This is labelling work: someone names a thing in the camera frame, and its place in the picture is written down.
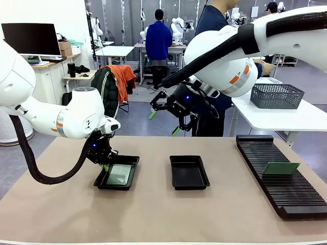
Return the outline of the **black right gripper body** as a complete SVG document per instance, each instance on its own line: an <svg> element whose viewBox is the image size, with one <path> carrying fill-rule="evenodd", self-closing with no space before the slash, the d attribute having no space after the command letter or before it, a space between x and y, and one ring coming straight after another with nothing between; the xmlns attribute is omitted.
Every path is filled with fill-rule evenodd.
<svg viewBox="0 0 327 245"><path fill-rule="evenodd" d="M194 92L189 86L180 84L175 91L167 97L168 111L176 117L188 116L203 96Z"/></svg>

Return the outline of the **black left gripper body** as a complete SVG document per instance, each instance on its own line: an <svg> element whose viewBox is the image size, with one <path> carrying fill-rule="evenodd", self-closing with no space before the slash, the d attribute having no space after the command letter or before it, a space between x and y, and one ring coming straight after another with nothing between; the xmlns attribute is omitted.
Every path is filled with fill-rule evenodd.
<svg viewBox="0 0 327 245"><path fill-rule="evenodd" d="M112 147L110 146L110 138L102 137L91 143L86 158L94 164L109 165L111 155Z"/></svg>

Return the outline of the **person's right hand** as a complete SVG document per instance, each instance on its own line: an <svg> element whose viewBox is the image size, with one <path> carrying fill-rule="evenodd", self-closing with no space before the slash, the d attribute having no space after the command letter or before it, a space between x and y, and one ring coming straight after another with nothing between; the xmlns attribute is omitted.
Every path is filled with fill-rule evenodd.
<svg viewBox="0 0 327 245"><path fill-rule="evenodd" d="M271 63L267 63L265 61L262 62L262 77L269 77L274 70L275 65Z"/></svg>

